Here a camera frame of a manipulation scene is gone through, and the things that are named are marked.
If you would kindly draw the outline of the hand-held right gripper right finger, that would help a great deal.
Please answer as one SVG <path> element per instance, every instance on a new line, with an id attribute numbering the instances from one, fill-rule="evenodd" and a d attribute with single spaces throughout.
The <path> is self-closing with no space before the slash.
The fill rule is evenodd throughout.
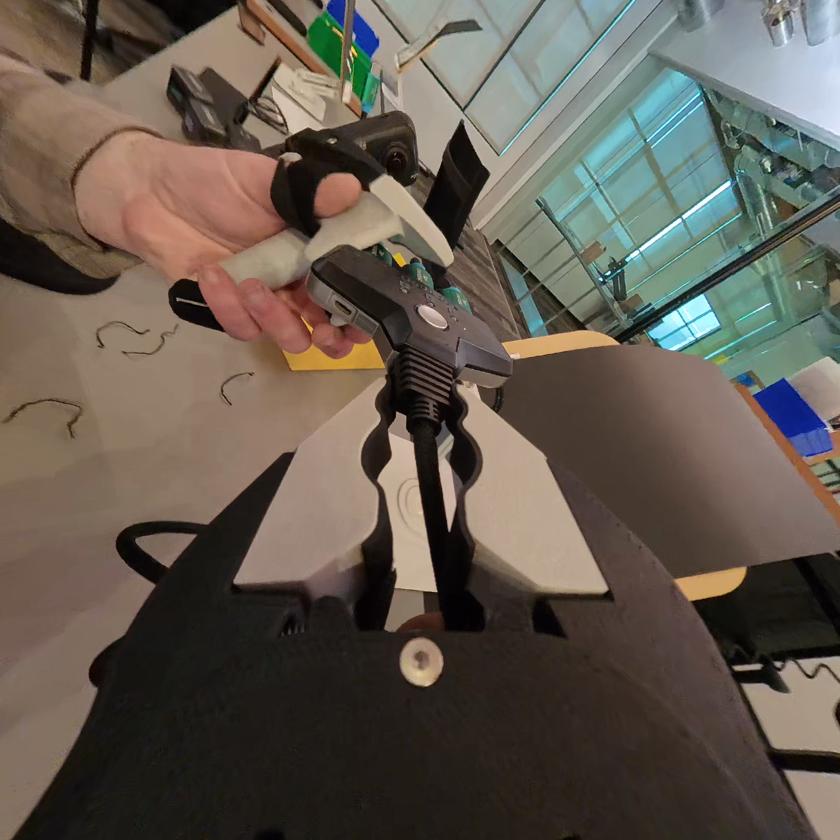
<path id="1" fill-rule="evenodd" d="M 487 612 L 507 601 L 608 595 L 544 453 L 474 388 L 455 389 L 452 417 L 459 490 L 448 559 L 457 587 Z"/>

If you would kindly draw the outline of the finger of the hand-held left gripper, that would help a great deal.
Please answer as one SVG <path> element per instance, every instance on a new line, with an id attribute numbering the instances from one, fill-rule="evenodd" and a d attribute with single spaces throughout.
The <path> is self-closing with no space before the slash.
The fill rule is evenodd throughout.
<path id="1" fill-rule="evenodd" d="M 454 254 L 446 236 L 417 203 L 410 192 L 392 177 L 377 177 L 368 185 L 396 219 L 396 232 L 388 239 L 404 245 L 415 257 L 448 268 Z"/>

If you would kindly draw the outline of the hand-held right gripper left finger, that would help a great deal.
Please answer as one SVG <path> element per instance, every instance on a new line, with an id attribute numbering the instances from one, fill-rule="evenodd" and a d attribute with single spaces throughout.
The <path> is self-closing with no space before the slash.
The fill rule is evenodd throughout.
<path id="1" fill-rule="evenodd" d="M 241 589 L 335 596 L 355 606 L 395 579 L 378 479 L 391 458 L 387 382 L 375 381 L 292 456 L 234 579 Z"/>

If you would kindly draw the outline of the black hdmi switch box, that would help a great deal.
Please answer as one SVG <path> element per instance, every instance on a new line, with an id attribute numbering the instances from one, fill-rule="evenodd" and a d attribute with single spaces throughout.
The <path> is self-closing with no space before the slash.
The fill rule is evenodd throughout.
<path id="1" fill-rule="evenodd" d="M 340 246 L 317 259 L 307 283 L 325 312 L 368 335 L 385 365 L 390 411 L 439 431 L 455 384 L 504 385 L 512 360 L 490 328 L 467 308 L 423 283 L 416 269 Z"/>

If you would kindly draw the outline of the yellow plastic bin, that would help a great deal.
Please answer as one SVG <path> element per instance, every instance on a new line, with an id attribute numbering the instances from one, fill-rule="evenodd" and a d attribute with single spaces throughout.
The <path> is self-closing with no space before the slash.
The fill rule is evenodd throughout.
<path id="1" fill-rule="evenodd" d="M 302 353 L 283 350 L 292 371 L 383 371 L 385 365 L 374 343 L 356 343 L 351 352 L 334 359 L 312 345 Z"/>

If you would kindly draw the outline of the person's left forearm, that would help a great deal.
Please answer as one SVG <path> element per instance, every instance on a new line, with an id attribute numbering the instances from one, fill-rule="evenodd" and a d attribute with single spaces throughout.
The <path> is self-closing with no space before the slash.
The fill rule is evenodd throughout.
<path id="1" fill-rule="evenodd" d="M 15 53 L 1 58 L 1 217 L 86 275 L 121 275 L 138 263 L 91 237 L 77 212 L 82 167 L 121 134 L 150 126 L 68 89 Z"/>

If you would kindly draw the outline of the person's left hand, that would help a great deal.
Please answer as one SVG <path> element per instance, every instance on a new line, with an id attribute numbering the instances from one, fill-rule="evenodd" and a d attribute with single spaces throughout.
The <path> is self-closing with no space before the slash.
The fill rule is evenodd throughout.
<path id="1" fill-rule="evenodd" d="M 232 339 L 267 338 L 292 354 L 314 345 L 341 359 L 370 338 L 333 326 L 303 280 L 272 291 L 256 278 L 237 283 L 220 266 L 287 226 L 270 199 L 276 168 L 259 154 L 122 132 L 79 169 L 77 215 L 90 237 L 139 258 L 163 278 L 197 280 Z"/>

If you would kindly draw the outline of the black office chair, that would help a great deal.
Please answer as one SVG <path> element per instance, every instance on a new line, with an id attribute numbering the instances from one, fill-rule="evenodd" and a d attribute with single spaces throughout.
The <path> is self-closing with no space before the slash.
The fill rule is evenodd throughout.
<path id="1" fill-rule="evenodd" d="M 424 205 L 426 215 L 455 249 L 478 195 L 489 179 L 464 121 L 447 143 Z"/>

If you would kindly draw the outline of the green plastic bin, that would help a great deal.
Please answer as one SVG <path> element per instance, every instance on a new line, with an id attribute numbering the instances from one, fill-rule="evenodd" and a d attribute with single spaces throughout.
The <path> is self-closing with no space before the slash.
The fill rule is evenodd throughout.
<path id="1" fill-rule="evenodd" d="M 343 48 L 343 16 L 345 2 L 330 2 L 307 28 L 307 42 L 313 52 L 336 74 L 340 74 Z M 371 71 L 372 60 L 381 40 L 358 9 L 353 16 L 353 45 L 350 59 L 353 84 L 359 86 Z"/>

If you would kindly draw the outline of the black board with wooden edge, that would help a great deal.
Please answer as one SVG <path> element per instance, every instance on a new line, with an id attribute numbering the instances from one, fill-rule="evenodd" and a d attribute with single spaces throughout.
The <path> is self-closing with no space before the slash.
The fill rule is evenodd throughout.
<path id="1" fill-rule="evenodd" d="M 629 527 L 693 602 L 747 571 L 838 571 L 838 505 L 711 362 L 594 332 L 507 343 L 500 413 Z"/>

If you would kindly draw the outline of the black box device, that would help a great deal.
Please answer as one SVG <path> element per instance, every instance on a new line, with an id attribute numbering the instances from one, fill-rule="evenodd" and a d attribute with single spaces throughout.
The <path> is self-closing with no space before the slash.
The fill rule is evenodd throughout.
<path id="1" fill-rule="evenodd" d="M 253 102 L 215 70 L 196 74 L 173 65 L 165 94 L 181 117 L 184 137 L 193 144 L 261 152 L 259 140 L 245 128 Z"/>

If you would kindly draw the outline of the small blue bin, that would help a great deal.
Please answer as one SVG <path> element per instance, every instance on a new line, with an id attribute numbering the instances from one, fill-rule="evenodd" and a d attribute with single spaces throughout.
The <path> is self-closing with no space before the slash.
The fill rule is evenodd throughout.
<path id="1" fill-rule="evenodd" d="M 828 426 L 786 379 L 756 392 L 754 399 L 804 459 L 833 451 Z"/>

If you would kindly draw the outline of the black stand pole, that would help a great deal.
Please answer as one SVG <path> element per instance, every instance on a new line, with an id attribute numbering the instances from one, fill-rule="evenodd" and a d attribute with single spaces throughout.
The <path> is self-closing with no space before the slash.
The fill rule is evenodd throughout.
<path id="1" fill-rule="evenodd" d="M 704 277 L 704 279 L 682 290 L 679 294 L 675 294 L 664 305 L 648 311 L 642 318 L 635 320 L 629 327 L 626 327 L 623 331 L 613 336 L 614 340 L 618 343 L 627 343 L 643 333 L 647 333 L 658 322 L 664 320 L 666 316 L 676 312 L 698 296 L 705 295 L 709 291 L 717 288 L 723 282 L 737 275 L 741 270 L 755 264 L 765 256 L 773 253 L 776 249 L 792 241 L 795 237 L 803 235 L 805 231 L 821 223 L 824 219 L 835 215 L 838 210 L 839 187 L 836 186 L 829 192 L 824 201 L 808 211 L 801 211 L 792 216 L 779 230 L 772 233 L 765 240 L 734 259 L 731 259 L 726 265 L 714 270 L 708 276 Z"/>

